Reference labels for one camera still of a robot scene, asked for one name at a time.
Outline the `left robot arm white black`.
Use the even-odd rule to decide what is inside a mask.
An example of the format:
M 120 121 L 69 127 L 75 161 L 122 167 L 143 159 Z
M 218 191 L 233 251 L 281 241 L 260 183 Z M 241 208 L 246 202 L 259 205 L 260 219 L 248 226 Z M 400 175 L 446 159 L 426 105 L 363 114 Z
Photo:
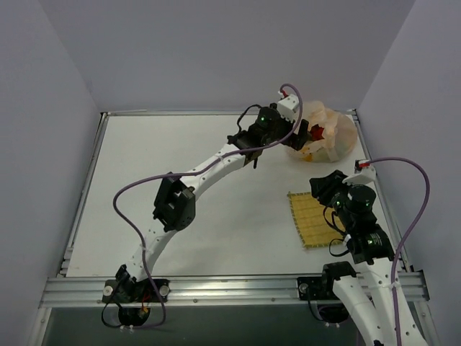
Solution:
M 140 248 L 130 261 L 120 266 L 115 277 L 120 295 L 137 302 L 146 291 L 144 280 L 174 235 L 187 228 L 196 215 L 200 196 L 226 175 L 256 164 L 263 150 L 278 144 L 300 150 L 310 138 L 308 121 L 302 118 L 302 105 L 294 96 L 260 107 L 248 129 L 228 136 L 216 154 L 185 173 L 158 177 L 161 184 L 154 200 L 153 218 L 163 228 L 140 236 Z

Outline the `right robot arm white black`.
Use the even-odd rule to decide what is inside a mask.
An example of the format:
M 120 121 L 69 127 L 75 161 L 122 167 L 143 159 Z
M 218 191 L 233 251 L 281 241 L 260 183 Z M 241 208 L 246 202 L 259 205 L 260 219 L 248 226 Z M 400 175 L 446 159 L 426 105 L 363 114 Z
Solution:
M 324 265 L 320 289 L 341 301 L 366 345 L 426 345 L 393 267 L 393 247 L 372 211 L 371 181 L 339 170 L 309 181 L 312 197 L 338 216 L 352 256 Z

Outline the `translucent plastic bag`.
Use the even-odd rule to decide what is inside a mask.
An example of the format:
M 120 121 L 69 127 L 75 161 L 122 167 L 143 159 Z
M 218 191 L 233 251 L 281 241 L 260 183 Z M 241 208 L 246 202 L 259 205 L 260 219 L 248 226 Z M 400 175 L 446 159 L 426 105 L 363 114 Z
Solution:
M 354 122 L 345 114 L 326 107 L 320 101 L 303 104 L 303 119 L 309 122 L 308 130 L 313 125 L 324 128 L 323 140 L 310 139 L 299 150 L 285 148 L 292 159 L 312 163 L 333 163 L 349 155 L 357 144 L 358 133 Z

